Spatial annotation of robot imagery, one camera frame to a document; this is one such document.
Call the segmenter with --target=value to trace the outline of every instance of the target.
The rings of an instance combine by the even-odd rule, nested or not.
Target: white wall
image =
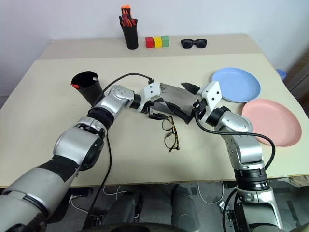
[[[139,35],[246,33],[284,70],[309,46],[309,0],[1,0],[1,96],[50,39],[122,36],[118,16],[128,3]]]

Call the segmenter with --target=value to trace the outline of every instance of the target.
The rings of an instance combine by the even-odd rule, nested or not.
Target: orange marker
[[[131,6],[130,5],[126,5],[126,13],[129,14],[130,17],[132,17]]]
[[[132,18],[131,18],[131,15],[127,14],[127,18],[129,19],[129,21],[131,22],[131,24],[132,24],[133,26],[136,25],[135,19],[132,19]]]
[[[122,5],[121,6],[121,14],[125,14],[126,13],[126,6]]]
[[[131,27],[132,26],[132,22],[129,20],[128,15],[123,14],[122,15],[122,19],[124,21],[124,24],[126,27]]]

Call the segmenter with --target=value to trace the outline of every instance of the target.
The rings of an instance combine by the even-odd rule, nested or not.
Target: eyeglasses
[[[183,39],[181,40],[183,48],[191,48],[194,44],[197,48],[205,48],[207,45],[206,39],[197,39],[197,40],[191,40],[191,39]]]
[[[179,150],[179,141],[177,131],[174,125],[174,120],[172,116],[168,116],[162,122],[162,129],[165,131],[171,131],[167,133],[164,137],[164,144],[171,152],[173,149]]]

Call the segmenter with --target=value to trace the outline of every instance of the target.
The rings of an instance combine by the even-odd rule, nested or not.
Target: pink plate
[[[250,101],[243,107],[242,114],[252,122],[254,133],[269,137],[276,146],[292,146],[301,137],[301,127],[297,118],[290,110],[275,101]],[[265,139],[257,139],[269,145]]]

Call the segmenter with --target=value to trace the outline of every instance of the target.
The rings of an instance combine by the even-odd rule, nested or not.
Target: table
[[[82,71],[96,72],[103,87],[131,72],[181,87],[181,82],[202,86],[223,67],[245,69],[260,82],[259,98],[285,105],[302,126],[297,144],[276,149],[268,176],[309,174],[308,118],[255,42],[246,35],[197,36],[190,38],[208,39],[206,49],[182,49],[179,41],[185,37],[170,37],[170,47],[160,49],[146,49],[141,38],[137,50],[128,50],[123,38],[52,41],[0,110],[0,186],[47,162],[59,135],[87,114],[90,105],[69,85]],[[133,76],[119,84],[139,92],[147,82]],[[238,113],[244,106],[225,100],[222,105]],[[234,179],[220,136],[203,132],[194,121],[186,125],[175,118],[175,125],[181,149],[169,153],[161,122],[125,109],[109,130],[113,165],[106,184]],[[267,161],[271,149],[264,144],[262,149]],[[108,164],[105,146],[95,167],[80,172],[72,186],[101,184]]]

